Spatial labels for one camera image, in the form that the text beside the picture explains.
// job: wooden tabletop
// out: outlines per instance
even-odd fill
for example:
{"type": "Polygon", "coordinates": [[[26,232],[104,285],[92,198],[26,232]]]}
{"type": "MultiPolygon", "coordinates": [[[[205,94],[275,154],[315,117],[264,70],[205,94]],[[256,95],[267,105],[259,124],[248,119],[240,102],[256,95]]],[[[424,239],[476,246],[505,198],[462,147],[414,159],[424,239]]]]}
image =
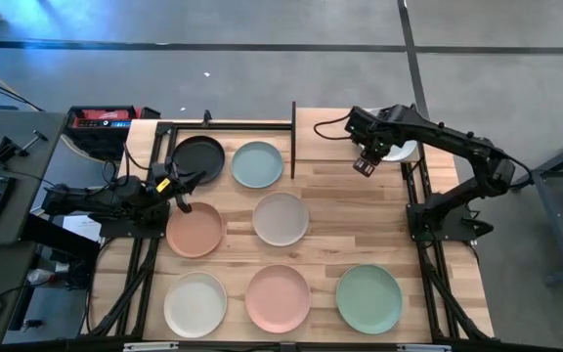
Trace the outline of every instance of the wooden tabletop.
{"type": "MultiPolygon", "coordinates": [[[[298,126],[305,126],[324,115],[321,110],[299,109],[298,126]]],[[[157,121],[134,121],[128,147],[143,165],[149,162],[153,131],[157,121]]],[[[295,179],[289,176],[289,132],[180,131],[179,140],[205,134],[225,148],[227,160],[214,182],[197,187],[190,201],[214,205],[227,223],[227,235],[210,254],[186,259],[161,241],[155,264],[145,339],[184,339],[167,325],[163,315],[168,288],[184,274],[203,271],[216,276],[225,286],[229,304],[221,325],[203,340],[225,341],[310,341],[310,342],[422,342],[430,340],[418,255],[410,240],[405,215],[408,195],[399,163],[382,163],[370,178],[357,173],[350,160],[324,156],[316,159],[314,150],[306,156],[306,146],[320,141],[297,130],[295,179]],[[243,144],[265,141],[283,155],[283,175],[263,190],[247,189],[236,182],[231,172],[234,152],[243,144]],[[310,228],[305,237],[287,247],[273,247],[261,241],[251,226],[257,202],[271,192],[288,192],[300,197],[310,212],[310,228]],[[244,294],[253,275],[263,267],[283,263],[298,270],[312,291],[312,308],[306,321],[291,332],[273,334],[260,330],[249,319],[244,294]],[[386,333],[367,335],[351,329],[335,305],[335,288],[341,275],[360,263],[375,263],[386,268],[399,282],[404,294],[400,322],[386,333]]],[[[426,148],[426,158],[434,191],[446,191],[457,184],[454,160],[444,152],[426,148]]],[[[134,174],[146,172],[133,168],[134,174]]],[[[92,292],[91,325],[95,326],[123,290],[132,240],[113,241],[97,266],[92,292]]],[[[470,249],[461,243],[446,242],[445,255],[452,290],[462,307],[479,328],[492,335],[492,326],[481,277],[470,249]]],[[[133,299],[129,329],[138,308],[133,299]]],[[[442,300],[437,299],[443,330],[446,330],[442,300]]]]}

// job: gray floor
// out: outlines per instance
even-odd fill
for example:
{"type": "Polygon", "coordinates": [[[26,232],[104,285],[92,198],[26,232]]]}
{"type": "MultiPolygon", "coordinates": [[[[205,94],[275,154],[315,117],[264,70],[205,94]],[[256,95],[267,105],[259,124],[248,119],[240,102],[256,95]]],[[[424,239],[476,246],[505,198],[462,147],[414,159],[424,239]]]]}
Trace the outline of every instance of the gray floor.
{"type": "MultiPolygon", "coordinates": [[[[563,47],[563,0],[408,5],[417,45],[563,47]]],[[[7,40],[404,44],[396,0],[0,0],[0,11],[8,19],[0,38],[7,40]]],[[[531,166],[562,148],[563,56],[418,60],[432,120],[486,136],[531,166]]],[[[200,117],[211,109],[219,117],[283,118],[292,100],[343,108],[413,101],[406,54],[397,53],[0,49],[0,78],[46,110],[133,104],[165,117],[200,117]]],[[[9,103],[0,97],[0,104],[9,103]]],[[[460,179],[472,174],[462,160],[456,166],[460,179]]],[[[47,178],[95,185],[100,172],[101,165],[61,144],[47,178]]],[[[497,337],[563,347],[563,286],[543,283],[562,263],[536,194],[530,188],[472,206],[496,226],[480,240],[479,252],[497,337]]],[[[32,302],[31,314],[47,317],[41,307],[52,299],[81,309],[74,295],[46,292],[32,302]]],[[[7,341],[71,336],[78,325],[46,326],[7,341]]]]}

